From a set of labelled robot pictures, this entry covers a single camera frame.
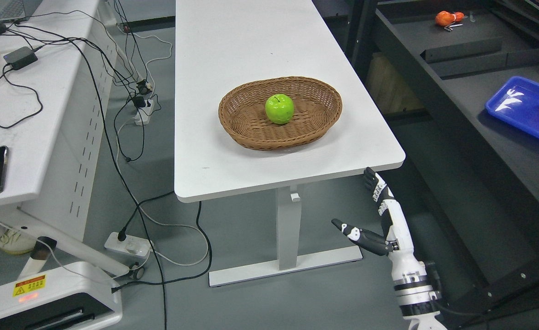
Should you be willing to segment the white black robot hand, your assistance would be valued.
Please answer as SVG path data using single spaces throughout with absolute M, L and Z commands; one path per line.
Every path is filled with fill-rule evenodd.
M 356 246 L 375 255 L 389 257 L 395 294 L 400 307 L 409 310 L 408 314 L 435 311 L 432 301 L 437 295 L 429 283 L 424 263 L 414 256 L 412 237 L 400 203 L 378 173 L 367 167 L 363 175 L 378 207 L 383 234 L 339 219 L 332 219 L 332 224 Z

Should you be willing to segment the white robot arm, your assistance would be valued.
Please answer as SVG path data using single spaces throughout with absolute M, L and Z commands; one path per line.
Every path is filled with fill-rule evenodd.
M 400 305 L 400 310 L 403 318 L 410 321 L 408 330 L 447 330 L 436 318 L 440 311 L 434 300 Z

